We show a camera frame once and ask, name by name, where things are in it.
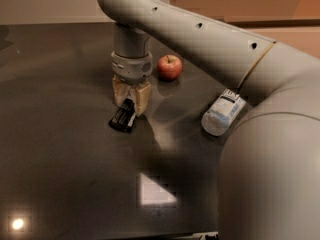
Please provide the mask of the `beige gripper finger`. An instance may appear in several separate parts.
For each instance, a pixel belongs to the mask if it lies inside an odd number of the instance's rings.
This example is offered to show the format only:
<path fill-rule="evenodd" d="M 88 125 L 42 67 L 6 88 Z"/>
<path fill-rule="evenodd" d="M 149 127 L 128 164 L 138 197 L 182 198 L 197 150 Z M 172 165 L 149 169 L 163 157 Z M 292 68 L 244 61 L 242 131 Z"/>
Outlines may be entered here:
<path fill-rule="evenodd" d="M 121 106 L 128 96 L 130 86 L 121 80 L 117 75 L 113 76 L 112 79 L 114 100 L 117 106 Z"/>
<path fill-rule="evenodd" d="M 151 96 L 151 83 L 146 80 L 130 88 L 130 97 L 134 103 L 137 116 L 141 116 L 147 109 Z"/>

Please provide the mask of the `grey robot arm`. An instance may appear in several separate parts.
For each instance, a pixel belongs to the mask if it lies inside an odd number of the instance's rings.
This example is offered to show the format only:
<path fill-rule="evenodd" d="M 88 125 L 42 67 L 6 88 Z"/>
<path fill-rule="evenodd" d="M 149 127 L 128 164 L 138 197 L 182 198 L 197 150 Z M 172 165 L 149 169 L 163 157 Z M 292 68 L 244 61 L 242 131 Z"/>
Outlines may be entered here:
<path fill-rule="evenodd" d="M 97 0 L 251 105 L 219 161 L 221 240 L 320 239 L 320 61 L 161 0 Z"/>

